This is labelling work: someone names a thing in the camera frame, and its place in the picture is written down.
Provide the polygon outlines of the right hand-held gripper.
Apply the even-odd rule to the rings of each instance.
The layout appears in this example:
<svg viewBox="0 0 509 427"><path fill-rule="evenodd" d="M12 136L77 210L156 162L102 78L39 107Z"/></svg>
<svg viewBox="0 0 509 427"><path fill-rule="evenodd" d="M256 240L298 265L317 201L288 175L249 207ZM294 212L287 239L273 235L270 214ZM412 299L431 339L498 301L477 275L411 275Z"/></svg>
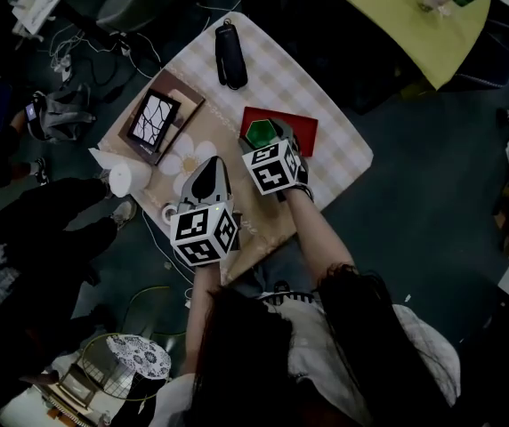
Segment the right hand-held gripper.
<svg viewBox="0 0 509 427"><path fill-rule="evenodd" d="M243 162L254 185L261 195L275 195L279 202L286 201L288 189L299 189L314 201L308 165L298 151L301 146L294 129L279 118L271 118L270 122L280 141L254 149L243 136L238 138Z"/></svg>

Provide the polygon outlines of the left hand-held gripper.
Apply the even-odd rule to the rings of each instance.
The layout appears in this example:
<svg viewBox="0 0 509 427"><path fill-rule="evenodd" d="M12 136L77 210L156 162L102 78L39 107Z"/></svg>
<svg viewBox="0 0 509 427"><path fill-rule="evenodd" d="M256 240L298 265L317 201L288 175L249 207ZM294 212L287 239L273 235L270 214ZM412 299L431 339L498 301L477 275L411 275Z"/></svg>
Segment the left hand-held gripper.
<svg viewBox="0 0 509 427"><path fill-rule="evenodd" d="M224 261L240 249L240 226L221 157L208 158L184 182L170 226L173 250L191 267Z"/></svg>

